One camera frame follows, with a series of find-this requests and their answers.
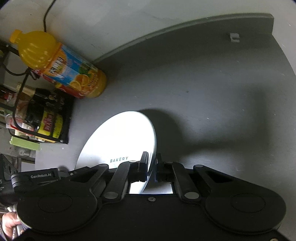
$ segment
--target white round plate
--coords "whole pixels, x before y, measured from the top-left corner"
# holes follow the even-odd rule
[[[125,161],[139,161],[143,151],[148,152],[148,175],[151,174],[151,160],[155,158],[156,135],[151,121],[137,111],[119,113],[107,121],[91,135],[83,147],[75,169],[108,164],[109,168],[117,168]],[[145,183],[131,184],[131,194],[140,194]]]

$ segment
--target black wire rack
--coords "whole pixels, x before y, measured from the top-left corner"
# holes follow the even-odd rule
[[[8,44],[5,44],[3,42],[0,42],[0,50],[3,53],[2,56],[0,57],[0,63],[3,63],[4,59],[6,58],[6,56],[8,55],[9,52],[12,52],[12,53],[19,56],[19,53],[15,48],[13,48],[13,47],[11,47]],[[15,125],[15,127],[17,128],[18,131],[21,131],[21,132],[26,133],[28,135],[33,135],[33,136],[38,137],[38,138],[68,144],[68,142],[69,142],[69,137],[68,137],[69,127],[70,127],[70,122],[71,122],[71,116],[72,116],[72,110],[73,110],[75,97],[73,97],[73,96],[71,96],[71,95],[69,95],[69,94],[67,94],[67,93],[65,93],[63,91],[55,90],[55,92],[57,94],[57,101],[56,101],[56,104],[55,104],[54,108],[51,109],[51,111],[53,112],[53,119],[52,119],[52,125],[51,125],[51,133],[50,133],[49,136],[37,133],[35,131],[30,131],[30,130],[24,129],[24,128],[22,128],[22,127],[20,127],[18,125],[18,123],[17,123],[17,121],[15,119],[15,112],[16,112],[17,105],[18,105],[18,102],[19,102],[19,99],[20,99],[20,93],[22,93],[22,90],[24,89],[24,86],[25,86],[25,84],[27,82],[27,79],[28,79],[29,75],[34,75],[34,73],[31,73],[31,71],[28,71],[26,73],[25,78],[24,78],[24,80],[23,80],[23,82],[21,84],[20,90],[18,92],[18,95],[16,97],[16,101],[15,101],[14,106],[11,107],[11,106],[8,106],[6,104],[0,103],[0,107],[2,107],[4,109],[7,109],[7,110],[10,110],[12,112],[14,125]],[[64,105],[62,107],[62,110],[60,111],[61,102],[62,102],[61,100],[63,100]],[[62,126],[62,130],[61,130],[59,138],[55,138],[55,137],[53,137],[53,132],[54,132],[54,126],[55,126],[55,122],[56,122],[56,118],[57,118],[58,114],[60,114],[63,117],[63,126]],[[9,133],[10,133],[11,136],[16,137],[16,138],[24,139],[24,140],[31,141],[31,142],[39,142],[37,140],[31,140],[31,139],[29,139],[29,137],[25,138],[25,137],[16,136],[11,132],[11,130],[9,130]]]

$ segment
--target orange juice bottle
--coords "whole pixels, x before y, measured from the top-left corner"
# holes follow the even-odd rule
[[[22,61],[46,77],[77,90],[89,98],[101,94],[106,75],[90,62],[57,42],[49,33],[33,31],[23,34],[16,29],[10,41],[17,44]]]

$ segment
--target gray tabletop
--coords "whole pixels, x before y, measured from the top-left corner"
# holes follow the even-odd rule
[[[69,145],[42,144],[36,168],[74,169],[104,121],[142,111],[164,160],[203,164],[279,193],[287,205],[279,230],[296,239],[296,77],[270,32],[241,30],[240,43],[231,43],[214,31],[236,24],[207,23],[205,34],[175,30],[99,62],[106,90],[75,102]],[[150,183],[145,192],[160,190]]]

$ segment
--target screw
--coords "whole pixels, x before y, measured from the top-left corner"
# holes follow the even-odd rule
[[[197,192],[187,192],[185,193],[185,198],[188,198],[188,199],[198,199],[199,198],[199,194]]]
[[[104,194],[104,198],[107,198],[107,199],[115,199],[118,197],[118,193],[116,192],[106,192]]]
[[[148,197],[148,201],[155,202],[156,201],[156,198],[155,197]]]

